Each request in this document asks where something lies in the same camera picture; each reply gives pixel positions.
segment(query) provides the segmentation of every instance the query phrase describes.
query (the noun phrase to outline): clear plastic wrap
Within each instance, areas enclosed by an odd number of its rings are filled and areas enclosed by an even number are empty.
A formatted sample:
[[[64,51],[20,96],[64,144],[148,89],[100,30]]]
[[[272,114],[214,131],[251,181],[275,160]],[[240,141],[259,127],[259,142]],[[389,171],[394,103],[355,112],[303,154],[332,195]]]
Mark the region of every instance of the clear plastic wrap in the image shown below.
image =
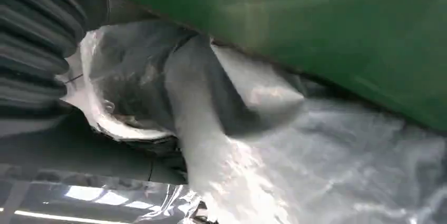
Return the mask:
[[[120,140],[173,135],[169,104],[162,89],[163,60],[194,33],[164,21],[104,26],[81,43],[82,67],[92,115],[107,134]],[[148,33],[157,30],[156,35]]]
[[[187,186],[0,165],[5,224],[185,224],[199,203]]]
[[[121,38],[136,40],[133,52]],[[445,223],[445,136],[167,23],[110,26],[86,39],[88,56],[98,46],[126,51],[127,75],[162,75],[124,79],[135,88],[114,94],[146,107],[127,125],[180,139],[190,186],[220,223]],[[153,46],[171,49],[154,61]],[[156,95],[165,105],[153,112]]]

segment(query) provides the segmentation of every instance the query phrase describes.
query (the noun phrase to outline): gray plastic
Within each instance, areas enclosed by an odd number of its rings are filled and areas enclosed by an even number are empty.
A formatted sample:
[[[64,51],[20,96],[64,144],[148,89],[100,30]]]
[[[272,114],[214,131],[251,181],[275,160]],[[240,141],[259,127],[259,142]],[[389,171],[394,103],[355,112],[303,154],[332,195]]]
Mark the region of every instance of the gray plastic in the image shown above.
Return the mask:
[[[87,35],[82,51],[93,59],[121,51],[118,61],[100,63],[108,75],[137,69],[132,81],[118,81],[127,88],[103,81],[93,95],[140,97],[139,114],[153,123],[136,116],[127,126],[157,125],[180,139],[189,183],[220,223],[447,219],[444,136],[167,23],[103,27]],[[93,73],[87,82],[95,86]],[[162,77],[141,81],[148,73]],[[147,109],[157,95],[167,111]]]

